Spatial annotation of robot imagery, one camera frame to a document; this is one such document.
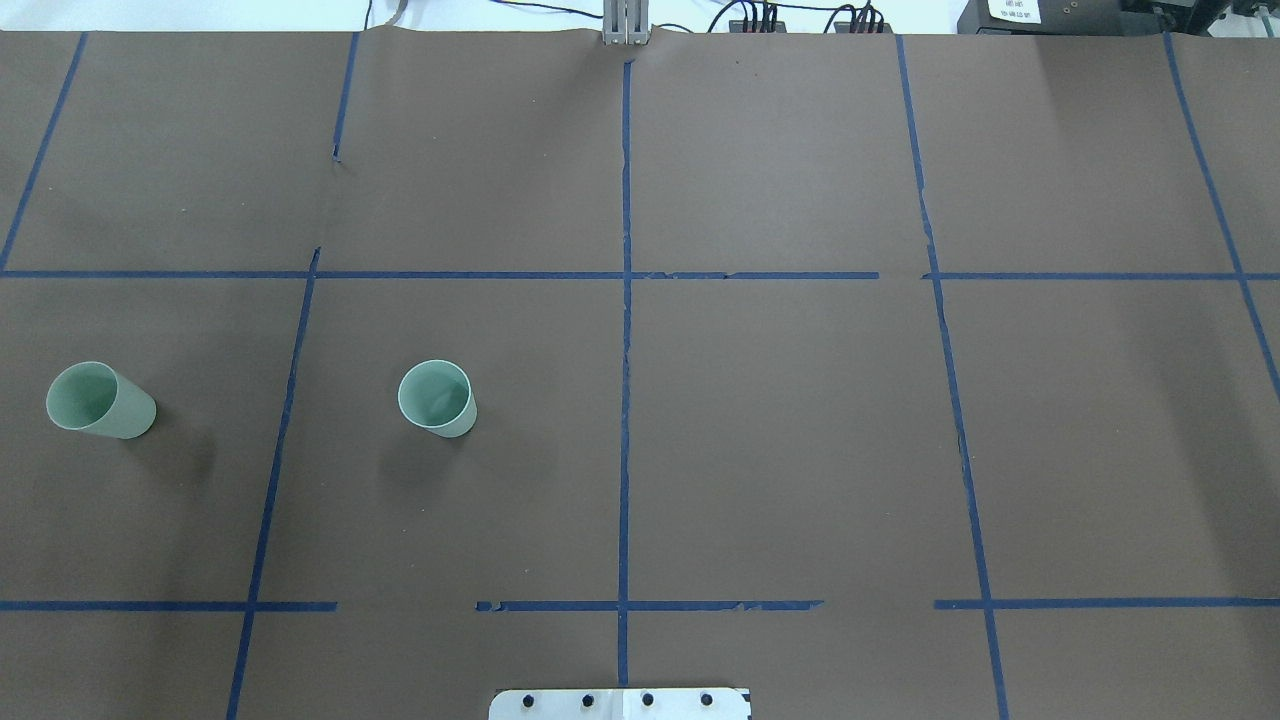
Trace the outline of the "aluminium frame post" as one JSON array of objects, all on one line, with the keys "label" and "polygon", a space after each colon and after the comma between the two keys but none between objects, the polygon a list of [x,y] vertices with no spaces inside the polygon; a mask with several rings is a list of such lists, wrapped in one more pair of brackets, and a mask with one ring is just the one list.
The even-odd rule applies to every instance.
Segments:
[{"label": "aluminium frame post", "polygon": [[652,37],[648,0],[604,0],[602,40],[605,46],[646,45]]}]

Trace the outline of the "black power strip right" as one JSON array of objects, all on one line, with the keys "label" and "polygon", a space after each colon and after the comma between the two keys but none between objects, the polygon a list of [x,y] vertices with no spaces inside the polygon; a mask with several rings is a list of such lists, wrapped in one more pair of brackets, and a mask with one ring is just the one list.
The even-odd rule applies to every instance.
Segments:
[{"label": "black power strip right", "polygon": [[891,35],[892,27],[884,14],[874,6],[841,6],[832,13],[826,33],[835,35]]}]

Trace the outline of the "green cup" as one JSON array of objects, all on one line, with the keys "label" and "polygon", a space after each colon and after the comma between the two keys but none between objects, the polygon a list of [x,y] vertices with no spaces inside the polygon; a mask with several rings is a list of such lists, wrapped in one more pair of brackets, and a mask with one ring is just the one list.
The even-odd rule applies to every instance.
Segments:
[{"label": "green cup", "polygon": [[105,363],[77,363],[55,377],[47,388],[49,419],[64,430],[133,439],[146,433],[157,416],[155,400]]},{"label": "green cup", "polygon": [[477,402],[466,372],[445,359],[410,368],[396,393],[401,415],[442,438],[460,438],[477,420]]}]

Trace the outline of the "black box with label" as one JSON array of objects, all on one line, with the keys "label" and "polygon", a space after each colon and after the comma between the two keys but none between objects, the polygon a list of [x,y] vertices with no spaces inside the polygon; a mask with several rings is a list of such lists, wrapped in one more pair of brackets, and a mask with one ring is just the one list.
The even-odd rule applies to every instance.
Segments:
[{"label": "black box with label", "polygon": [[1151,12],[1124,1],[969,1],[956,20],[957,35],[1055,35],[1137,37],[1160,35]]}]

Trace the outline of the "brown paper table cover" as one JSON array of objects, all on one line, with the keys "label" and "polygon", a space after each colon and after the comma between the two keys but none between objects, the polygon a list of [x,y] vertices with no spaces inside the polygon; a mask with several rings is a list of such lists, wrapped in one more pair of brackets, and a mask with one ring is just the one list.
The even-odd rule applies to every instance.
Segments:
[{"label": "brown paper table cover", "polygon": [[1261,38],[6,31],[3,716],[1275,719],[1276,118]]}]

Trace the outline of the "black power strip left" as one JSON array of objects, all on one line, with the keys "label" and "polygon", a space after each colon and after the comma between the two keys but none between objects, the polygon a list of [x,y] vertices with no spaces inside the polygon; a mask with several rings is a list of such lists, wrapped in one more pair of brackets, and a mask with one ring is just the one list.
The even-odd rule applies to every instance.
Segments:
[{"label": "black power strip left", "polygon": [[736,35],[776,35],[786,33],[785,22],[776,6],[753,6],[745,10],[745,17],[728,22],[728,32]]}]

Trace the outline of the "white metal mounting plate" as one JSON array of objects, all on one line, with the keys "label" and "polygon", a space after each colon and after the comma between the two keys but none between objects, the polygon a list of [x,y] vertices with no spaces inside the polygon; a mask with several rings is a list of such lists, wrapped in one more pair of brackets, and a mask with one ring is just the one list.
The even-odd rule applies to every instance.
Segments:
[{"label": "white metal mounting plate", "polygon": [[750,692],[731,687],[509,689],[489,719],[751,719]]}]

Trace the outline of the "black power strip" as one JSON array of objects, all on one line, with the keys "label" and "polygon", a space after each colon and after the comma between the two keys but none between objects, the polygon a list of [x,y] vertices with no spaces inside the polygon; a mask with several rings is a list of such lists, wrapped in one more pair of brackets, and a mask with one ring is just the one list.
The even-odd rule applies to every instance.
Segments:
[{"label": "black power strip", "polygon": [[884,14],[874,6],[841,6],[832,13],[826,33],[835,35],[891,35],[892,27]]},{"label": "black power strip", "polygon": [[776,35],[786,33],[785,22],[776,6],[753,6],[745,10],[745,17],[728,22],[728,32],[736,35]]}]

